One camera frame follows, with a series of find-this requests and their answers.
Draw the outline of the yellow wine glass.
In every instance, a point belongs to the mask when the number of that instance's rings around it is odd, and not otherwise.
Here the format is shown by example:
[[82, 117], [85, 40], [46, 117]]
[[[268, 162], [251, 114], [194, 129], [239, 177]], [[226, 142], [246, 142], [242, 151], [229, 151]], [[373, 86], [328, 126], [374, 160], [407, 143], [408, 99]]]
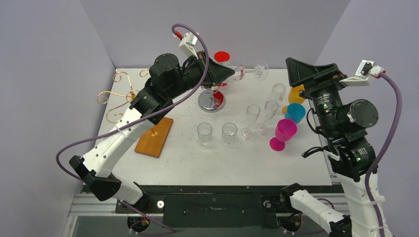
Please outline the yellow wine glass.
[[296, 87], [291, 87], [291, 90], [289, 92], [288, 96], [288, 102], [289, 104], [297, 103], [302, 105], [305, 102], [305, 99], [303, 97], [300, 97], [300, 92], [304, 91], [305, 88], [303, 85], [299, 85]]

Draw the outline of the red wine glass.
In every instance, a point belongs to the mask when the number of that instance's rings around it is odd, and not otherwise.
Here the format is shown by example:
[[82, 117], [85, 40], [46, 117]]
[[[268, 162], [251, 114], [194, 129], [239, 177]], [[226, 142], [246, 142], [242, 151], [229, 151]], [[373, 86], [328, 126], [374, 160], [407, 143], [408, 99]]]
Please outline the red wine glass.
[[[214, 60], [222, 65], [228, 66], [230, 64], [230, 54], [226, 51], [218, 51], [214, 54]], [[220, 91], [215, 91], [213, 98], [217, 108], [224, 105], [225, 97]]]

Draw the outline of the blue wine glass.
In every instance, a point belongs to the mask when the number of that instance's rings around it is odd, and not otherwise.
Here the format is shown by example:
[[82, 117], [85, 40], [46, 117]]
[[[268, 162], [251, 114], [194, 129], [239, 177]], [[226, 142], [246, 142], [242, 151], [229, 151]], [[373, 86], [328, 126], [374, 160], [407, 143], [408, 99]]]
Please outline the blue wine glass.
[[306, 109], [298, 103], [291, 103], [285, 110], [285, 119], [293, 121], [295, 124], [299, 124], [305, 117]]

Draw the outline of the clear glass back gold rack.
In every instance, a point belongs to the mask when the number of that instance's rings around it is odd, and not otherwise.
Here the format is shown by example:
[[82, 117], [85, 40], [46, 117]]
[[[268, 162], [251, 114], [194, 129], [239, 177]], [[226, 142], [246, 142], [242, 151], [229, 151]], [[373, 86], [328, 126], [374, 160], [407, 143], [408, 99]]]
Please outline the clear glass back gold rack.
[[286, 87], [281, 83], [277, 83], [272, 86], [269, 98], [280, 103], [283, 101], [285, 93]]

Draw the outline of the clear glass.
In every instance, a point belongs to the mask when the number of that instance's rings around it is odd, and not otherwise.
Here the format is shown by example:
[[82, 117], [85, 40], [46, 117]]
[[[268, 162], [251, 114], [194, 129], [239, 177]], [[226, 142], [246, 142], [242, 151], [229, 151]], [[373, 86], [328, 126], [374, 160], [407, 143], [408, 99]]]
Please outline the clear glass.
[[207, 122], [202, 122], [197, 126], [197, 136], [201, 145], [208, 146], [212, 142], [212, 126]]
[[271, 120], [277, 110], [279, 108], [279, 104], [276, 100], [268, 100], [265, 103], [264, 109], [262, 111], [262, 122], [256, 126], [256, 132], [259, 135], [265, 135], [269, 131], [269, 127], [267, 126], [267, 122]]

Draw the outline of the pink wine glass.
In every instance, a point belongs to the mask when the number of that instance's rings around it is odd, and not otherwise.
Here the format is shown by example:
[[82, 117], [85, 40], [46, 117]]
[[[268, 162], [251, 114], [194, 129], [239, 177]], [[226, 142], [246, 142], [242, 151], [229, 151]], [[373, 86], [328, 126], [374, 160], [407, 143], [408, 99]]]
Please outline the pink wine glass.
[[282, 151], [286, 142], [291, 140], [297, 133], [297, 124], [290, 119], [281, 119], [275, 128], [275, 137], [269, 141], [270, 148], [274, 151]]

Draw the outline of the clear glass silver rack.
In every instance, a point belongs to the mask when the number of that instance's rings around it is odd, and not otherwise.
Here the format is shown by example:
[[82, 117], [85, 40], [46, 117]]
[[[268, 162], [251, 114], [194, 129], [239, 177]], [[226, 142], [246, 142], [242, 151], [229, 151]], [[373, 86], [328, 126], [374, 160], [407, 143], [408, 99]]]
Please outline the clear glass silver rack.
[[224, 83], [235, 83], [241, 81], [247, 74], [253, 75], [258, 81], [263, 81], [268, 77], [269, 67], [268, 64], [259, 60], [253, 68], [246, 69], [245, 66], [239, 63], [229, 62], [225, 64], [228, 68], [234, 70], [234, 74], [230, 76]]

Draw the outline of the clear etched goblet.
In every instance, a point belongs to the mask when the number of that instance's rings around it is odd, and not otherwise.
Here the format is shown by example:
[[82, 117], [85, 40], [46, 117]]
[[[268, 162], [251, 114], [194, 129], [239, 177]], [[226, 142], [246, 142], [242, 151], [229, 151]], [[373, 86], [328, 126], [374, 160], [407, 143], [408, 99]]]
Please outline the clear etched goblet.
[[222, 127], [222, 143], [225, 146], [231, 146], [235, 143], [237, 138], [238, 128], [233, 123], [226, 123]]

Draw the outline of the clear champagne flute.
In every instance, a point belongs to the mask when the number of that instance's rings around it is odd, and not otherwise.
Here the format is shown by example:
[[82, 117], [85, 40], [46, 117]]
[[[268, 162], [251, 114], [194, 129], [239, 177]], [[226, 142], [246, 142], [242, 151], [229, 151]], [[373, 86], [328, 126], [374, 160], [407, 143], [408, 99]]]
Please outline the clear champagne flute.
[[246, 123], [247, 126], [241, 130], [241, 137], [243, 139], [251, 139], [253, 137], [253, 130], [251, 126], [257, 121], [260, 114], [260, 107], [256, 104], [250, 104], [246, 110]]

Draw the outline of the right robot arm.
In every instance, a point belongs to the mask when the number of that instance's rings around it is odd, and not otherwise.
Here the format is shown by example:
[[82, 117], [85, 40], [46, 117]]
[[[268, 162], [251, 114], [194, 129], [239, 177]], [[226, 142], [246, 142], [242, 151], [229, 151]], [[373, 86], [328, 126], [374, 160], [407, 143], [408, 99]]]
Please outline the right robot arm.
[[367, 129], [378, 121], [377, 109], [365, 99], [343, 104], [339, 94], [348, 86], [369, 85], [384, 69], [363, 60], [355, 75], [348, 77], [336, 64], [314, 66], [287, 58], [286, 66], [290, 86], [303, 85], [300, 96], [313, 103], [319, 120], [315, 132], [327, 141], [320, 151], [330, 161], [343, 188], [349, 213], [325, 205], [297, 183], [281, 190], [279, 206], [305, 214], [331, 237], [391, 236], [382, 211], [385, 199], [377, 188], [380, 156], [366, 138]]

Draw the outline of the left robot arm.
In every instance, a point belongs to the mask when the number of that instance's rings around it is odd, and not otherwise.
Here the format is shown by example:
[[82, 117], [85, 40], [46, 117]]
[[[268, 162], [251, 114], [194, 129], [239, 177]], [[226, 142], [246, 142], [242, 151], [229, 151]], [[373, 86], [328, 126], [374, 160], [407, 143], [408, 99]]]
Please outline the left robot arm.
[[235, 71], [200, 51], [181, 66], [171, 53], [158, 56], [148, 70], [149, 78], [122, 118], [92, 150], [74, 155], [69, 165], [99, 201], [111, 198], [128, 203], [134, 212], [147, 207], [147, 198], [133, 181], [116, 177], [112, 170], [126, 151], [176, 106], [175, 98], [195, 87], [211, 88]]

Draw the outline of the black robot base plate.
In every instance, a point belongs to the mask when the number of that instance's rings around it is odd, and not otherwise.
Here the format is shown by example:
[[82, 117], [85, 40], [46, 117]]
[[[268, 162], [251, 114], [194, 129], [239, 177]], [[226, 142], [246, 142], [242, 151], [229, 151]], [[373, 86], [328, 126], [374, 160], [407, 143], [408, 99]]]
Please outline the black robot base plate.
[[281, 186], [144, 186], [145, 198], [133, 205], [160, 215], [174, 228], [275, 228], [291, 225], [300, 212], [285, 201]]

